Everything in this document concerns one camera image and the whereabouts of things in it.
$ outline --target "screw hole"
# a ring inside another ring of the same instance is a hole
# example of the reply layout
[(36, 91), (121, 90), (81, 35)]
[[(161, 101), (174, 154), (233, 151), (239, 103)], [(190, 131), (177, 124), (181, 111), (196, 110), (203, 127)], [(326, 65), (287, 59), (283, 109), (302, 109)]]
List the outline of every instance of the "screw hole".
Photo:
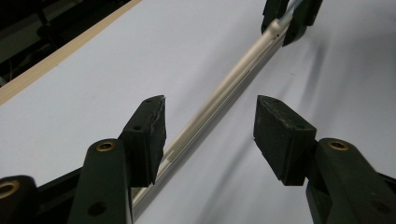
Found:
[(88, 214), (92, 217), (97, 217), (102, 215), (106, 210), (106, 203), (98, 202), (90, 206), (90, 208), (88, 209)]
[(345, 143), (338, 142), (338, 141), (329, 142), (329, 146), (334, 148), (334, 149), (342, 150), (342, 151), (345, 151), (345, 150), (349, 149), (349, 147)]
[(13, 194), (20, 188), (20, 182), (18, 180), (11, 180), (0, 183), (0, 199), (4, 199), (9, 195)]
[(100, 152), (105, 152), (105, 151), (109, 151), (109, 150), (113, 149), (114, 146), (115, 146), (115, 144), (112, 142), (104, 142), (104, 143), (98, 145), (96, 147), (96, 150), (98, 150)]
[(377, 200), (371, 200), (371, 206), (382, 214), (389, 214), (391, 212), (390, 208), (386, 204)]

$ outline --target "metal rod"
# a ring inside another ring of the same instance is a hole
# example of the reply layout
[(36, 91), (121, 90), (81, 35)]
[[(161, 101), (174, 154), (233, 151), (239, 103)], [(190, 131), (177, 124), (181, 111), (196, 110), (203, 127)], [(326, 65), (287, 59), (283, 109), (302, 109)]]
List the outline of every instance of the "metal rod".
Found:
[[(224, 105), (230, 95), (243, 83), (249, 75), (249, 72), (260, 62), (260, 60), (270, 51), (270, 49), (279, 45), (279, 40), (283, 39), (289, 26), (291, 18), (283, 26), (278, 24), (278, 20), (273, 21), (261, 38), (250, 48), (250, 50), (235, 65), (231, 72), (224, 78), (213, 94), (201, 106), (195, 116), (183, 128), (180, 134), (164, 151), (164, 160), (160, 166), (157, 179), (165, 173), (172, 162), (186, 149), (190, 142), (199, 134), (216, 112)], [(143, 197), (149, 192), (152, 186), (141, 189), (134, 196), (134, 206), (136, 206)]]

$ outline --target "white surface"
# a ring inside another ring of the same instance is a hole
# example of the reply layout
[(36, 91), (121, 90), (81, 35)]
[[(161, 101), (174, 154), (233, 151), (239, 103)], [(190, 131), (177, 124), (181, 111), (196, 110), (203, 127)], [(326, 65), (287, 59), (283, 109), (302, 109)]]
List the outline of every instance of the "white surface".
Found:
[[(0, 176), (38, 185), (117, 137), (141, 101), (164, 94), (169, 143), (260, 35), (262, 0), (144, 0), (0, 107)], [(256, 97), (294, 108), (317, 139), (353, 143), (396, 176), (396, 2), (324, 1), (137, 223), (311, 223), (305, 188), (283, 187), (252, 138)]]

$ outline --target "clamp jaw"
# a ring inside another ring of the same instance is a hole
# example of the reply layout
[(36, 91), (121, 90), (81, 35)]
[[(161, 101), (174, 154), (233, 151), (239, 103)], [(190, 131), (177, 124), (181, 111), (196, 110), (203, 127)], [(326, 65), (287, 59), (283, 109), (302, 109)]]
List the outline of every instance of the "clamp jaw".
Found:
[(143, 101), (118, 139), (92, 144), (81, 168), (37, 188), (0, 179), (0, 223), (133, 223), (133, 192), (154, 184), (163, 157), (165, 98)]
[(396, 180), (377, 173), (346, 141), (317, 142), (316, 131), (281, 101), (258, 97), (254, 140), (283, 185), (309, 180), (314, 223), (396, 223)]
[[(267, 0), (262, 15), (262, 33), (267, 29), (271, 21), (280, 19), (286, 12), (289, 0)], [(293, 19), (290, 22), (288, 31), (286, 32), (283, 46), (286, 46), (303, 36), (307, 26), (314, 24), (315, 18), (322, 0), (303, 0), (293, 12)]]

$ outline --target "wooden edge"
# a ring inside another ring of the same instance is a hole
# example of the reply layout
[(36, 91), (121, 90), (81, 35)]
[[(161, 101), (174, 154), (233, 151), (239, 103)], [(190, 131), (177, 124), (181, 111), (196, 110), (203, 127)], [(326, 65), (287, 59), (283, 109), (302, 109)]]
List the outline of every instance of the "wooden edge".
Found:
[(11, 80), (4, 87), (0, 88), (0, 105), (11, 99), (13, 96), (18, 94), (34, 81), (48, 73), (53, 67), (61, 63), (69, 55), (74, 53), (76, 50), (81, 48), (84, 44), (90, 41), (94, 36), (98, 35), (103, 31), (111, 22), (115, 21), (118, 17), (124, 14), (126, 11), (134, 7), (141, 0), (131, 0), (124, 6), (111, 13), (103, 20), (96, 23), (93, 27), (61, 47), (60, 49), (53, 52), (49, 57), (45, 58), (41, 62), (37, 63), (20, 76)]

